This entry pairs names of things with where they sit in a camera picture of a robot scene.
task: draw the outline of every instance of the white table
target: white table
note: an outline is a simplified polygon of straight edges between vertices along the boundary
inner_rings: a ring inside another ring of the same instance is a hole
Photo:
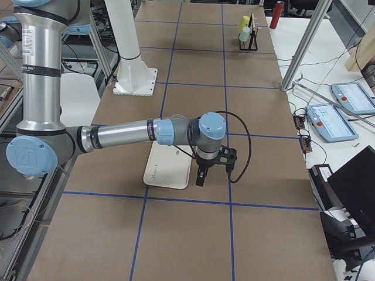
[[[267,18],[268,24],[271,22],[271,18]],[[270,29],[272,41],[275,47],[275,52],[278,59],[291,59],[294,55],[299,42],[301,41],[302,35],[309,23],[309,19],[294,19],[294,18],[280,18],[277,28]],[[340,37],[334,30],[333,26],[329,20],[323,20],[320,25],[303,61],[303,63],[318,63],[323,61],[329,61],[335,57],[339,57],[345,51],[345,45],[340,40]],[[345,62],[349,58],[349,54],[345,53],[338,61],[333,60],[326,64],[316,64],[312,66],[300,66],[298,69],[295,79],[300,78],[301,73],[305,78],[316,82],[316,83],[341,83],[341,82],[351,82],[361,78],[362,75],[358,72],[349,72],[346,70]],[[287,72],[288,67],[283,67],[289,64],[290,61],[278,61],[281,75],[284,76]],[[360,79],[358,82],[372,94],[370,87],[367,85],[364,79]],[[330,98],[332,101],[335,100],[333,94],[330,92],[330,87],[327,85],[315,85],[309,81],[302,80],[301,84],[309,87],[310,89],[317,91],[318,93]],[[300,87],[295,87],[295,95],[309,101],[312,96],[311,93],[303,90]],[[290,102],[293,102],[297,108],[302,108],[306,106],[306,102],[292,95],[292,91],[288,91],[288,98]],[[323,104],[326,103],[319,97],[314,97],[310,104]],[[375,122],[375,117],[369,118],[370,122]],[[352,157],[357,155],[362,149],[367,145],[371,145],[375,148],[375,130],[373,127],[365,124],[362,121],[351,122],[351,125],[359,134],[359,139],[351,140],[347,142],[336,142],[336,143],[325,143],[318,135],[312,126],[309,126],[309,131],[312,140],[320,144],[327,153],[327,160],[333,172],[337,171],[341,166],[343,166]],[[308,153],[306,157],[306,167],[309,169],[313,165],[322,164],[325,158],[324,151],[312,143],[313,152]],[[342,272],[345,268],[343,265],[335,266],[336,275],[338,280],[342,280]],[[361,271],[359,281],[368,280],[370,277],[375,276],[375,262],[369,261],[365,263]]]

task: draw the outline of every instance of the white rectangular object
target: white rectangular object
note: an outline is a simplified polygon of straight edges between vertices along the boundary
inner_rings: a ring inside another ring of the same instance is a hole
[[[191,154],[188,146],[179,146]],[[184,189],[189,183],[190,165],[192,158],[174,146],[152,144],[146,171],[143,177],[149,186]]]

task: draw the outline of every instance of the label sticker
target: label sticker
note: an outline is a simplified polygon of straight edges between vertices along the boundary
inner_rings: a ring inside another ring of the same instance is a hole
[[[319,170],[321,171],[322,177],[324,181],[328,181],[327,179],[332,175],[328,167],[320,167]]]
[[[22,29],[22,55],[34,55],[34,30]]]

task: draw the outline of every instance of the blue cable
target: blue cable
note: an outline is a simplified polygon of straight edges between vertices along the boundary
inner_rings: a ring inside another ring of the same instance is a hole
[[[357,272],[357,276],[356,276],[356,280],[355,280],[355,281],[358,281],[359,273],[361,272],[364,263],[367,262],[367,258],[368,258],[373,252],[375,252],[375,246],[372,245],[371,247],[372,247],[372,250],[371,250],[370,252],[367,253],[367,255],[364,257],[364,259],[363,259],[362,262],[361,262],[361,265],[360,265],[359,270],[358,270],[358,272]]]

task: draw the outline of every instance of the blue joint cap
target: blue joint cap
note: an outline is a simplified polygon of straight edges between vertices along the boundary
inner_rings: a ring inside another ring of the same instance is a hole
[[[4,45],[6,48],[10,48],[13,46],[13,42],[10,41],[8,38],[4,36],[0,36],[0,42]]]
[[[91,32],[91,24],[88,25],[71,25],[68,29],[64,32],[64,34],[68,35],[89,35]]]
[[[6,16],[6,17],[0,19],[0,22],[7,23],[7,24],[10,24],[10,23],[21,23],[19,21],[19,19],[16,18],[15,16]]]
[[[51,0],[13,0],[13,2],[20,6],[35,8],[47,4]]]
[[[40,177],[52,172],[59,161],[54,150],[34,136],[18,136],[6,147],[9,164],[19,173]]]
[[[156,140],[160,145],[173,145],[175,141],[175,129],[170,119],[162,119],[158,122]]]
[[[225,136],[227,122],[218,113],[208,112],[199,119],[199,129],[202,134],[215,141]]]

